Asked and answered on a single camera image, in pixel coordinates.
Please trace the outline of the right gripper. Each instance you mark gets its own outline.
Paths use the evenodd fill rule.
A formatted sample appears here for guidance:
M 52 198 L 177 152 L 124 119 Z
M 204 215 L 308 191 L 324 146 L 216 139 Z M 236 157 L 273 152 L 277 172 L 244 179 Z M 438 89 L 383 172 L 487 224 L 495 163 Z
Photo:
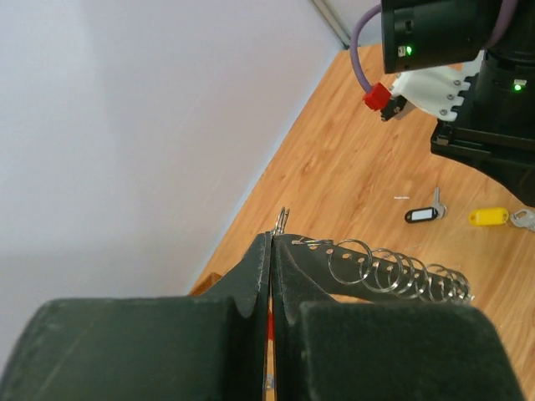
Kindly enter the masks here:
M 478 170 L 534 207 L 534 151 L 455 139 L 445 123 L 431 136 L 431 153 Z

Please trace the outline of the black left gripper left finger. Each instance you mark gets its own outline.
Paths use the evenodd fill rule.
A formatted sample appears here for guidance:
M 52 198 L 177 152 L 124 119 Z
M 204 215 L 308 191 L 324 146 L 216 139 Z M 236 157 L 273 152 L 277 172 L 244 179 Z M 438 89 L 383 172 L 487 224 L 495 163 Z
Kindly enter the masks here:
M 272 236 L 199 296 L 64 298 L 23 329 L 4 400 L 261 400 Z

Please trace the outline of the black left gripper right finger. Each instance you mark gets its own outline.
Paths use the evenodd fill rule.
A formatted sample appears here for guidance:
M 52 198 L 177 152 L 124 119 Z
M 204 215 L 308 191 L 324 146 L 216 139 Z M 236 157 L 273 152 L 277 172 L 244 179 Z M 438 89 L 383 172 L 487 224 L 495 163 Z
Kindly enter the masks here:
M 300 336 L 276 351 L 279 400 L 521 400 L 497 330 L 478 309 L 461 338 L 424 351 L 341 348 Z

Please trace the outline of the key with yellow tag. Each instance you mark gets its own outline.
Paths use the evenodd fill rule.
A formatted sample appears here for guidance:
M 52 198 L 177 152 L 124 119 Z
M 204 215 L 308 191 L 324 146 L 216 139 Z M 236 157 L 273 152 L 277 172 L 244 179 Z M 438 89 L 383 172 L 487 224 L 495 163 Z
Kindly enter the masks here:
M 468 216 L 473 226 L 514 226 L 534 231 L 534 211 L 521 209 L 510 212 L 504 207 L 481 208 L 472 211 Z

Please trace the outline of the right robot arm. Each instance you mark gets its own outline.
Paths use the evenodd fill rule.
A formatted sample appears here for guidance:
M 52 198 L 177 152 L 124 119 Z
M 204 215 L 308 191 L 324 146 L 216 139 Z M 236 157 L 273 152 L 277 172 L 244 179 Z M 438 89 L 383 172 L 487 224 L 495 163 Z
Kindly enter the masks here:
M 470 166 L 534 205 L 534 3 L 383 1 L 385 72 L 483 60 L 458 84 L 456 117 L 431 152 Z

